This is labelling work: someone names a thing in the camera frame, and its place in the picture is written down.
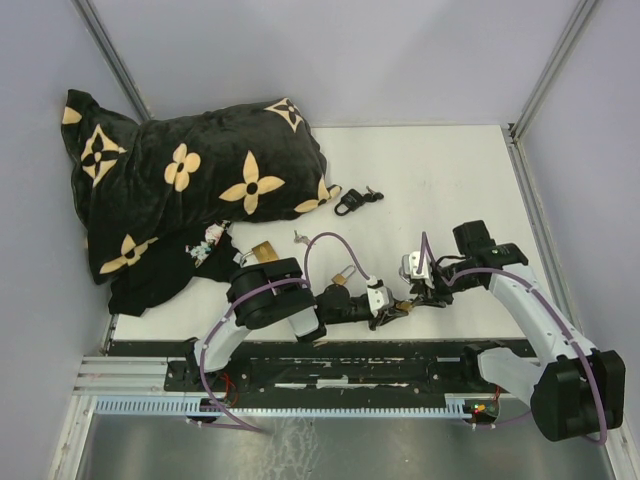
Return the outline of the small brass padlock top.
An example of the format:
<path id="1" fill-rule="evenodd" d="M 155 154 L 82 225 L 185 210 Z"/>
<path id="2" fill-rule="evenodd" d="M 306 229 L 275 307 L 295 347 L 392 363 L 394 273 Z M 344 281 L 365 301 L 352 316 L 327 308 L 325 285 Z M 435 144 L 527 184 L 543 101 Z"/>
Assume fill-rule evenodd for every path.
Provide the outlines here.
<path id="1" fill-rule="evenodd" d="M 413 304 L 411 301 L 399 301 L 395 304 L 395 307 L 399 311 L 409 313 L 413 309 Z"/>

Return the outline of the small brass padlock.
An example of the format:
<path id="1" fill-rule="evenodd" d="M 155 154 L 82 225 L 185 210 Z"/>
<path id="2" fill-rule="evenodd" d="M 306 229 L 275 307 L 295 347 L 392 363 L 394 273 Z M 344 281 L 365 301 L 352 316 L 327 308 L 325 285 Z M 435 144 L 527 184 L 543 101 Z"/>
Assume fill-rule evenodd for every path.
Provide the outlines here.
<path id="1" fill-rule="evenodd" d="M 354 264 L 346 266 L 344 269 L 336 273 L 331 282 L 338 286 L 345 286 L 349 279 L 357 272 L 357 268 Z"/>
<path id="2" fill-rule="evenodd" d="M 413 309 L 413 304 L 411 301 L 399 301 L 395 304 L 395 307 L 399 311 L 409 313 Z"/>

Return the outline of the black padlock keys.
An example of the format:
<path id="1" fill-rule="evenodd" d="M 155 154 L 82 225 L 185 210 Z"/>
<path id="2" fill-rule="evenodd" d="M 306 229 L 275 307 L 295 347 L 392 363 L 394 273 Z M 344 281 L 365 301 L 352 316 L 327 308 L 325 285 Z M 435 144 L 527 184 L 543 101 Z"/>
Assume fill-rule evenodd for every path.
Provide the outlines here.
<path id="1" fill-rule="evenodd" d="M 383 200 L 384 195 L 381 192 L 375 191 L 369 186 L 366 186 L 366 193 L 363 195 L 363 198 L 368 203 L 375 203 L 377 201 Z"/>

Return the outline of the large padlock keys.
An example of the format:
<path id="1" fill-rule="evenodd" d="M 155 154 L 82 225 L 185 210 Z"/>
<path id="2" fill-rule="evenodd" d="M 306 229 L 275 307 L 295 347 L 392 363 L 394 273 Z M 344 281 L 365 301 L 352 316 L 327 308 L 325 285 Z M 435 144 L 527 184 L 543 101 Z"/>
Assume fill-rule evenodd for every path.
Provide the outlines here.
<path id="1" fill-rule="evenodd" d="M 297 230 L 294 231 L 294 242 L 296 244 L 304 244 L 304 245 L 308 245 L 310 240 L 308 239 L 307 236 L 305 235 L 301 235 L 298 233 Z"/>

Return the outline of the black padlock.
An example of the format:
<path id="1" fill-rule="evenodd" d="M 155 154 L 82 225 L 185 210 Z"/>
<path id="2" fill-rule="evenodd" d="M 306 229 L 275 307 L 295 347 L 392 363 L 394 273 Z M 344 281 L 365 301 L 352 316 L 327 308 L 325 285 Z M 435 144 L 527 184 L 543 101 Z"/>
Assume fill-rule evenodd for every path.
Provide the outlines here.
<path id="1" fill-rule="evenodd" d="M 350 189 L 342 195 L 334 207 L 334 213 L 343 217 L 358 210 L 365 203 L 363 195 L 355 189 Z"/>

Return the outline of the large brass padlock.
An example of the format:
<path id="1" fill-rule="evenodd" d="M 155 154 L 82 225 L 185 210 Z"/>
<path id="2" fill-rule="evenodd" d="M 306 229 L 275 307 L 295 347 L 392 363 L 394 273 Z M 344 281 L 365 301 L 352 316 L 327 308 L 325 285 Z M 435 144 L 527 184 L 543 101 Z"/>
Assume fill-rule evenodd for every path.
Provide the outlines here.
<path id="1" fill-rule="evenodd" d="M 241 267 L 245 267 L 255 264 L 269 263 L 277 261 L 278 259 L 279 256 L 271 243 L 269 241 L 264 241 L 252 247 L 246 253 L 243 253 L 240 257 L 239 264 Z"/>

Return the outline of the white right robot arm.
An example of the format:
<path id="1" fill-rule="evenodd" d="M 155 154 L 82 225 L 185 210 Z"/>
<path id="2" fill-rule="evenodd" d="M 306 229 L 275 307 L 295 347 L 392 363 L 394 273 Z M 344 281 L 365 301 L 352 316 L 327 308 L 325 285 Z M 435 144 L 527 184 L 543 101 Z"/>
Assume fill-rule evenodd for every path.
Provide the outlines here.
<path id="1" fill-rule="evenodd" d="M 527 405 L 549 441 L 583 437 L 599 446 L 623 423 L 626 366 L 567 319 L 540 287 L 522 250 L 497 243 L 481 220 L 453 230 L 458 248 L 445 264 L 426 235 L 401 260 L 414 305 L 444 308 L 455 295 L 482 287 L 511 315 L 536 355 L 531 363 L 498 343 L 471 346 L 458 368 L 467 389 L 493 384 Z"/>

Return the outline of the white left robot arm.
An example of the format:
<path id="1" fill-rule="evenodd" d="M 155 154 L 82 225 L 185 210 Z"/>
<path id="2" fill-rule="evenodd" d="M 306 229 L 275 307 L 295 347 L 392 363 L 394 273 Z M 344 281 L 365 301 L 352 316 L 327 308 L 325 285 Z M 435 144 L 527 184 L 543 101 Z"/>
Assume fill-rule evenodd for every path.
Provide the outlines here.
<path id="1" fill-rule="evenodd" d="M 221 370 L 253 331 L 285 320 L 296 340 L 305 343 L 323 337 L 328 325 L 365 322 L 375 330 L 412 309 L 376 278 L 366 281 L 360 296 L 335 282 L 315 295 L 293 258 L 241 268 L 231 277 L 227 300 L 221 319 L 194 341 L 189 356 L 187 379 L 201 390 L 219 383 Z"/>

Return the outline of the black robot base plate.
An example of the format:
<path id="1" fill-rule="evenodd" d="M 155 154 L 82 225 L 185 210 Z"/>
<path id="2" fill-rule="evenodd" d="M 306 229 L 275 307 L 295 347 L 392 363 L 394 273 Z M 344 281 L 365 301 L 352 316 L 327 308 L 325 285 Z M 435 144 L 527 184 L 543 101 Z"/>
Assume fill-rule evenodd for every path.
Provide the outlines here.
<path id="1" fill-rule="evenodd" d="M 480 340 L 242 343 L 210 388 L 239 408 L 441 407 L 446 396 L 492 398 L 498 387 L 466 359 Z"/>

